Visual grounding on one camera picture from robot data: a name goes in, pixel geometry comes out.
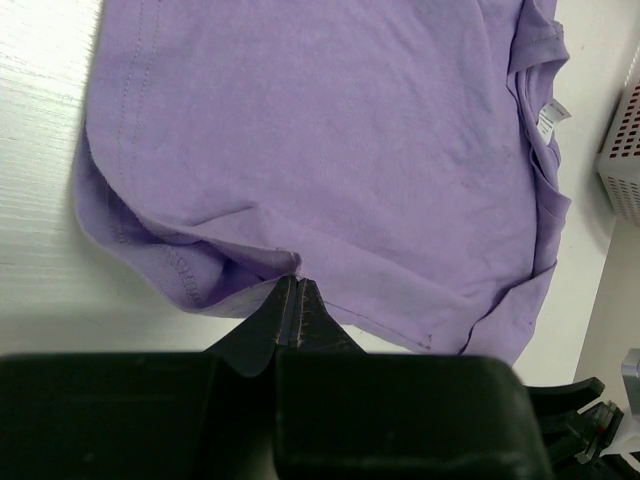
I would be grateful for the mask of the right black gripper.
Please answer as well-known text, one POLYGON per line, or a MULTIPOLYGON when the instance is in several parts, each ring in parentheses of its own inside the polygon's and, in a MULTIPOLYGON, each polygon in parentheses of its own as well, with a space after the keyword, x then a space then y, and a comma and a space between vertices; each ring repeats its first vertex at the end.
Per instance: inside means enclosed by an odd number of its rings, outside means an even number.
POLYGON ((605 384, 596 377, 527 390, 554 468, 595 464, 624 417, 614 402, 600 400, 605 384))

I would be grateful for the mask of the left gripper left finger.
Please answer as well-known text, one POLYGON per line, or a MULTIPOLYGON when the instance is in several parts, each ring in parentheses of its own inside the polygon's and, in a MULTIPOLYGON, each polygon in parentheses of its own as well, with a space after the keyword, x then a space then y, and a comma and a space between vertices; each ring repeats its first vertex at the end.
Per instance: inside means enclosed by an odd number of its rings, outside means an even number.
POLYGON ((298 283, 204 351, 6 356, 5 479, 274 479, 276 352, 298 283))

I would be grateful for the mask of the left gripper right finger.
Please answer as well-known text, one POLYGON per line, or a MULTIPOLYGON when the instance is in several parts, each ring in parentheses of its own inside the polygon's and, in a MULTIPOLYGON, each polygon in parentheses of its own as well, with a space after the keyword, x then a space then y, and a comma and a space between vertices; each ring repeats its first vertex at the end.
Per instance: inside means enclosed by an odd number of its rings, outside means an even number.
POLYGON ((274 462, 282 479, 549 479, 528 392, 478 356, 367 354, 314 282, 286 308, 275 360, 274 462))

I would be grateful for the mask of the lavender t shirt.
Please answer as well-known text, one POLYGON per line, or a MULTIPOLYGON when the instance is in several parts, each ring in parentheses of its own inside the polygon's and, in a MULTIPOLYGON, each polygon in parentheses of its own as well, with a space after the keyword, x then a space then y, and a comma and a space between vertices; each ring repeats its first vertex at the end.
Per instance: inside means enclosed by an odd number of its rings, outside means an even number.
POLYGON ((427 354, 514 362, 569 200, 539 117, 552 1, 108 1, 73 169, 81 229, 176 307, 314 280, 427 354))

